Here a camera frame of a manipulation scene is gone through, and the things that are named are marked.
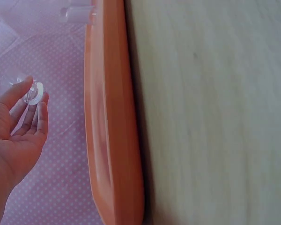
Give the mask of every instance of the orange tray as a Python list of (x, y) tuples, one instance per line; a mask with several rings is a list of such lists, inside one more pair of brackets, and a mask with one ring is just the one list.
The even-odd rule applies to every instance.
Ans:
[(84, 73), (92, 194), (106, 225), (140, 225), (144, 190), (123, 0), (98, 0), (93, 19)]

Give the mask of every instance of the glass object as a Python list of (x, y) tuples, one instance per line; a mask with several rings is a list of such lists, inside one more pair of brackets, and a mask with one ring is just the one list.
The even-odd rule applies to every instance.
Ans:
[(38, 104), (44, 94), (44, 85), (41, 82), (33, 81), (30, 90), (23, 97), (24, 102), (29, 105)]

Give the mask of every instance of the pink tablecloth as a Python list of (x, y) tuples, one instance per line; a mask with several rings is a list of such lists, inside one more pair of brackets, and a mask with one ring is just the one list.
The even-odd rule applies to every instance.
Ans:
[(16, 68), (43, 82), (50, 94), (48, 141), (10, 195), (2, 225), (102, 224), (92, 200), (85, 141), (85, 27), (59, 23), (63, 3), (0, 0), (0, 81)]

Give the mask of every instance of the light wood panel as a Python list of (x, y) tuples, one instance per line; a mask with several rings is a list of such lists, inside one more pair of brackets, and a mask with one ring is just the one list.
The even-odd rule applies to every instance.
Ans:
[(155, 225), (281, 225), (281, 0), (126, 0)]

